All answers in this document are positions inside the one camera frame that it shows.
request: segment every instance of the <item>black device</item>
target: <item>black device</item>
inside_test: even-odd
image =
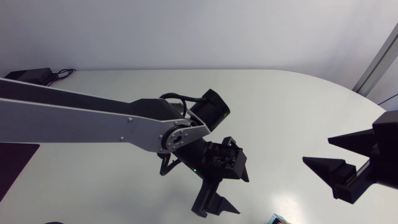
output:
[[[203,139],[229,115],[215,91],[127,103],[6,79],[0,89],[0,142],[130,142],[157,153],[161,175],[183,162],[203,179],[192,207],[197,215],[239,213],[216,191],[223,179],[249,181],[246,156],[231,137],[221,144]],[[195,102],[190,110],[186,101]],[[169,164],[171,154],[177,160]]]
[[[38,68],[10,72],[5,78],[37,85],[47,85],[56,76],[50,68]]]
[[[8,73],[8,75],[5,76],[5,78],[26,82],[26,83],[32,83],[36,85],[49,86],[55,81],[68,77],[74,71],[76,70],[62,69],[57,73],[53,73],[50,68],[37,68],[37,69],[10,72]]]
[[[372,129],[328,140],[369,157],[358,171],[343,159],[303,157],[304,163],[332,188],[334,198],[355,203],[376,183],[398,189],[398,111],[382,114]]]

